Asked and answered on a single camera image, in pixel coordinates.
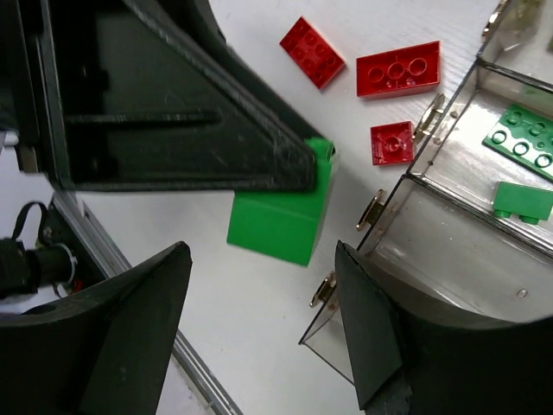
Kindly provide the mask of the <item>aluminium table edge rail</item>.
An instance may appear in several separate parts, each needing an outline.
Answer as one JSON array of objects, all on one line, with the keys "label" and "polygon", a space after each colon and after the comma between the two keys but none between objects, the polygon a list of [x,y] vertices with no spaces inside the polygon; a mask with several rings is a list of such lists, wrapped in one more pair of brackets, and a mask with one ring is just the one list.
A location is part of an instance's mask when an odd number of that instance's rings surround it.
[{"label": "aluminium table edge rail", "polygon": [[72,192],[51,200],[105,279],[54,302],[55,321],[76,343],[78,379],[65,403],[75,414],[153,414],[175,359],[214,414],[238,406],[178,329],[192,268],[178,242],[131,266],[85,204]]}]

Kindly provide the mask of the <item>red long lego brick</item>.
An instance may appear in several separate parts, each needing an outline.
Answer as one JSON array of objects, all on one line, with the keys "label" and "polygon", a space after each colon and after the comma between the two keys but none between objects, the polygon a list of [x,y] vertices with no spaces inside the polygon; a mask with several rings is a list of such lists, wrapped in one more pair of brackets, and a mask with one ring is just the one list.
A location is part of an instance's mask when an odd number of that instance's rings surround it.
[{"label": "red long lego brick", "polygon": [[279,44],[319,90],[324,89],[346,67],[343,58],[302,16]]}]

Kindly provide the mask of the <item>small green lego brick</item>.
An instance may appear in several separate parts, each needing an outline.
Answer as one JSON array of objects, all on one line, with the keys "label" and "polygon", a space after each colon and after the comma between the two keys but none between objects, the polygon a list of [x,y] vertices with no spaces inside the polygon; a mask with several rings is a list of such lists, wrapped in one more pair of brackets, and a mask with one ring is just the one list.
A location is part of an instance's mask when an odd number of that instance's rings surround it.
[{"label": "small green lego brick", "polygon": [[493,214],[499,218],[517,215],[523,223],[547,221],[552,210],[552,192],[510,182],[499,182],[493,201]]}]

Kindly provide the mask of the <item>clear bin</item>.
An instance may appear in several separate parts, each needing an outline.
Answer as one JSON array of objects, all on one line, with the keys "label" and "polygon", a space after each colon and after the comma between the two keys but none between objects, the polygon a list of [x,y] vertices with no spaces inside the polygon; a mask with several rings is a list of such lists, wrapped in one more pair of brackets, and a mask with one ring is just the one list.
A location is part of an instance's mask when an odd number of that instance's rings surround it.
[{"label": "clear bin", "polygon": [[552,314],[552,256],[404,176],[360,243],[379,270],[446,303],[513,322]]},{"label": "clear bin", "polygon": [[552,260],[552,86],[475,63],[424,128],[381,245],[399,258],[440,255]]},{"label": "clear bin", "polygon": [[500,1],[481,34],[477,60],[552,90],[552,2]]},{"label": "clear bin", "polygon": [[353,384],[336,283],[335,272],[331,271],[315,290],[309,307],[317,311],[299,344],[309,348],[340,376]]}]

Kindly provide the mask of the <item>green tall lego block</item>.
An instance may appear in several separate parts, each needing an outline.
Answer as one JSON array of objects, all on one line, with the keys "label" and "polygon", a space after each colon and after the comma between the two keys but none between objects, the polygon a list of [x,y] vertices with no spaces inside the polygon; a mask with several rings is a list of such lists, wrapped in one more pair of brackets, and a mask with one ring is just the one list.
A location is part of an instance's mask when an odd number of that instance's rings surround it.
[{"label": "green tall lego block", "polygon": [[312,137],[316,181],[307,193],[237,192],[226,242],[296,265],[309,264],[321,234],[334,185],[334,144]]}]

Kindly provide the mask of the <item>red small square lego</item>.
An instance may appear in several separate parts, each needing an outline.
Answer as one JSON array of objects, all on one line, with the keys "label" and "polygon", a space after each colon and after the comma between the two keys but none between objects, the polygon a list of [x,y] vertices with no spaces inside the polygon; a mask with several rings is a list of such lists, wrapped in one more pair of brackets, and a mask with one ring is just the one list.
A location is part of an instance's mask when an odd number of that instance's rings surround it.
[{"label": "red small square lego", "polygon": [[375,166],[410,163],[414,158],[412,123],[403,121],[373,126],[371,148]]}]

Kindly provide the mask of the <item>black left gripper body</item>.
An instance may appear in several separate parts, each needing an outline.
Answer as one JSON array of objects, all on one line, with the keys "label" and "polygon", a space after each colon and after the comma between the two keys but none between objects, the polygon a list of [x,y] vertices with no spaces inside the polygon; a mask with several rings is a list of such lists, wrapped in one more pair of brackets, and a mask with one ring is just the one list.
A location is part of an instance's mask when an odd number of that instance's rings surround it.
[{"label": "black left gripper body", "polygon": [[1,127],[18,136],[25,173],[56,170],[42,41],[42,1],[1,2]]}]

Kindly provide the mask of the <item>green eight-stud lego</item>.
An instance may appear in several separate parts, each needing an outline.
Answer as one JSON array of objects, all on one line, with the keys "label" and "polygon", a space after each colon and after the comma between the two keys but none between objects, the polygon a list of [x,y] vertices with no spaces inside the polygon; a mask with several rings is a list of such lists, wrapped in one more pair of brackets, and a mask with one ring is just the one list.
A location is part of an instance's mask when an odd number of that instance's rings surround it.
[{"label": "green eight-stud lego", "polygon": [[481,142],[552,182],[552,119],[510,105]]}]

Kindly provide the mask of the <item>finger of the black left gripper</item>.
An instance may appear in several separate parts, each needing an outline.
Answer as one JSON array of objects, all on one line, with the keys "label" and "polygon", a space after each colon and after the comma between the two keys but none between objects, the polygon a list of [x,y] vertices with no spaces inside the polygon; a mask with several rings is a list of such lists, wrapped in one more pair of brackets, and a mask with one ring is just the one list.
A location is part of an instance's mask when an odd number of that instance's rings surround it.
[{"label": "finger of the black left gripper", "polygon": [[305,191],[314,128],[227,45],[206,1],[46,1],[57,182],[83,191]]}]

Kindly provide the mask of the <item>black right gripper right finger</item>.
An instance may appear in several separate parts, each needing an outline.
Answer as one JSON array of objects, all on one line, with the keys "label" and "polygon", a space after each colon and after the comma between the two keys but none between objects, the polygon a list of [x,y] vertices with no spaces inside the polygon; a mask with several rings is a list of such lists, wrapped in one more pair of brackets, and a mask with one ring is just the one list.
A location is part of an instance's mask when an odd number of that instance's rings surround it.
[{"label": "black right gripper right finger", "polygon": [[432,297],[348,244],[337,290],[367,414],[549,414],[552,321],[508,322]]}]

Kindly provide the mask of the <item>clear bin nearest front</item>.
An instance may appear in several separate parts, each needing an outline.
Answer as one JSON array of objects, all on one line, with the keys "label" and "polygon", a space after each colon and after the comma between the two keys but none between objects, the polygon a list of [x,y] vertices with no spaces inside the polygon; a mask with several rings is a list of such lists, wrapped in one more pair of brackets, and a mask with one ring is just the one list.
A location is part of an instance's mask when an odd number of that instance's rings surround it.
[{"label": "clear bin nearest front", "polygon": [[315,290],[309,307],[317,311],[299,344],[309,348],[340,376],[353,384],[336,283],[335,272],[331,271]]}]

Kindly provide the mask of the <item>clear bin farthest back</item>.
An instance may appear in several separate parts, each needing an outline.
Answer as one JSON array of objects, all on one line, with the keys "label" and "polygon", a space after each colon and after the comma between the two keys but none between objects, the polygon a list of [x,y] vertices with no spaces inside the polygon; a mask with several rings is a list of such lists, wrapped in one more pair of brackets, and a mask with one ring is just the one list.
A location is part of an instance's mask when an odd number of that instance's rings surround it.
[{"label": "clear bin farthest back", "polygon": [[481,34],[477,60],[552,90],[552,2],[500,1]]}]

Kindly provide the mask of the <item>red lego brick left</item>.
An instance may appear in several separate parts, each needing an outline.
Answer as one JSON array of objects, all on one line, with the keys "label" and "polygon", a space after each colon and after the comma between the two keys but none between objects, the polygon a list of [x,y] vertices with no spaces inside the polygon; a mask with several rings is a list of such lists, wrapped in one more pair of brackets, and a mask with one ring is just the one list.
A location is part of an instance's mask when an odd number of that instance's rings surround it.
[{"label": "red lego brick left", "polygon": [[440,84],[440,41],[356,59],[356,93],[359,98],[403,97],[430,92]]}]

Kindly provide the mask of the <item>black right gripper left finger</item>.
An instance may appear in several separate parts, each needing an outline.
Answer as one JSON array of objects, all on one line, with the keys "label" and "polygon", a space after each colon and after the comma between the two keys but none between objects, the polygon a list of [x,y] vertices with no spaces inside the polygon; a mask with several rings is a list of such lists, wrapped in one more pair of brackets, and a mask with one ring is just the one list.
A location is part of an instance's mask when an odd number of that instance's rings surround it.
[{"label": "black right gripper left finger", "polygon": [[76,294],[1,318],[3,414],[154,414],[192,268],[177,242]]}]

